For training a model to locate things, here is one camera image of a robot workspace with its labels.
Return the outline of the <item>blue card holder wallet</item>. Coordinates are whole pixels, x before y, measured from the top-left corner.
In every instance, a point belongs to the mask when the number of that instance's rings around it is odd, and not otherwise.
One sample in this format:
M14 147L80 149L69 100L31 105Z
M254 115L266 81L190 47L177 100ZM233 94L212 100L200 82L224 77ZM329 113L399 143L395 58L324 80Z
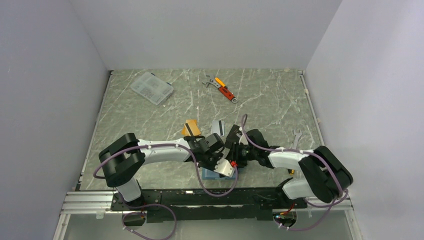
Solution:
M202 180L235 180L236 174L234 173L231 176L224 176L212 170L201 168L201 178Z

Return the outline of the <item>black card case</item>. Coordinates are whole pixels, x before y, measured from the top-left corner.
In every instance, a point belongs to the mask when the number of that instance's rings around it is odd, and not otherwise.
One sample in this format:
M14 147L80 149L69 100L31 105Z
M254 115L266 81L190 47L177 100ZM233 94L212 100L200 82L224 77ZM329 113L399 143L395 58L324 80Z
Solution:
M242 136L241 127L234 124L225 138L225 148L230 150L234 145L245 145L245 143L241 142Z

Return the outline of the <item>silver grey card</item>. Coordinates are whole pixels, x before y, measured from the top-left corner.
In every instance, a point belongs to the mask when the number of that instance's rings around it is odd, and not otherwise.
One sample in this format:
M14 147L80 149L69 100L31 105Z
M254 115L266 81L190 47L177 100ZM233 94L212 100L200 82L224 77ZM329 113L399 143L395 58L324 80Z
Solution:
M222 120L213 120L211 124L211 133L223 137L225 135L225 123Z

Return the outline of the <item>orange credit cards stack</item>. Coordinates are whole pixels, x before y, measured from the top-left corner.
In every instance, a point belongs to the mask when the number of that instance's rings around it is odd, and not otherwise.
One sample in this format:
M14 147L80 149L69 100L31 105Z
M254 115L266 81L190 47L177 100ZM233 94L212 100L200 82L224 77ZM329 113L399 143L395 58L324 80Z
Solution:
M187 119L183 125L181 134L183 136L200 136L201 131L198 127L198 122L196 119Z

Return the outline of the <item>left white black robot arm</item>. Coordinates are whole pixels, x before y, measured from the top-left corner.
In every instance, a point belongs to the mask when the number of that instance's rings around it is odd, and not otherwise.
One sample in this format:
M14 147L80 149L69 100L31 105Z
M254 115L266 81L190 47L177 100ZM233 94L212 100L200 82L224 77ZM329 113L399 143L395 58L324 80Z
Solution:
M134 133L126 133L103 149L98 158L107 186L118 190L129 209L137 210L144 203L141 187L135 179L141 166L168 161L193 162L196 168L230 177L235 165L223 157L224 146L216 133L170 141L143 140Z

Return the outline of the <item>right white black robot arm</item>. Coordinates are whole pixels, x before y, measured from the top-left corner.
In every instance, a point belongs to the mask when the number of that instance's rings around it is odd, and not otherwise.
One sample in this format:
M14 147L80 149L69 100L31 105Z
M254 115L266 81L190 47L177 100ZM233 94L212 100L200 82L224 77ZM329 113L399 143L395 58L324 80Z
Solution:
M282 208L309 197L329 204L354 182L347 168L323 145L306 151L270 146L258 129L242 132L240 126L234 125L225 139L225 146L229 149L228 160L238 167L257 161L269 169L302 173L301 178L289 177L276 187L275 200Z

